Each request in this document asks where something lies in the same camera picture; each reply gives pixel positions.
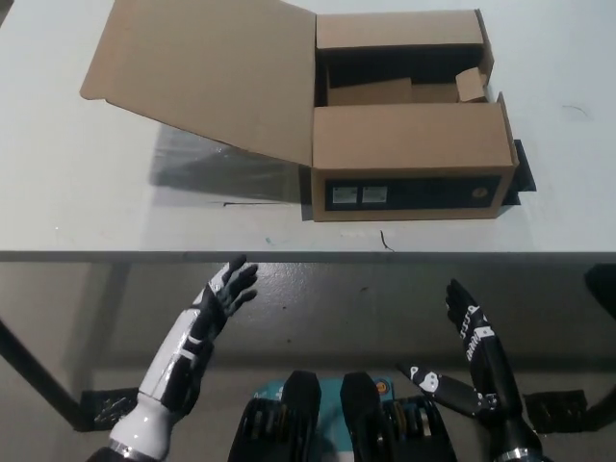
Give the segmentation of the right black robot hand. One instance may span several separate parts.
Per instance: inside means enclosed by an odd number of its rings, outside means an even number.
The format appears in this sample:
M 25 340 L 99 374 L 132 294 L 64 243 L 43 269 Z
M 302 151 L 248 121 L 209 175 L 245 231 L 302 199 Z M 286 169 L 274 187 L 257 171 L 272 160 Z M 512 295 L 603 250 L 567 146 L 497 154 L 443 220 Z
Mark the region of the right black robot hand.
M 485 426 L 520 419 L 523 405 L 500 337 L 480 304 L 455 279 L 446 289 L 447 315 L 470 368 L 470 385 L 417 364 L 397 364 L 401 373 L 435 402 Z

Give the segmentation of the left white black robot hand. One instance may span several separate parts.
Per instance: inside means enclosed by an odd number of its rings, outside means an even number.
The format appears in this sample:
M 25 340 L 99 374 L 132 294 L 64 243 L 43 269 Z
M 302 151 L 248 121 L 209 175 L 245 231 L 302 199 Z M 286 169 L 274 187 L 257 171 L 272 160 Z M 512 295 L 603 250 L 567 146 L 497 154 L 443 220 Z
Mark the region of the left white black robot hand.
M 139 387 L 138 404 L 152 402 L 179 418 L 192 411 L 216 338 L 257 295 L 257 270 L 240 254 L 205 284 L 159 347 Z

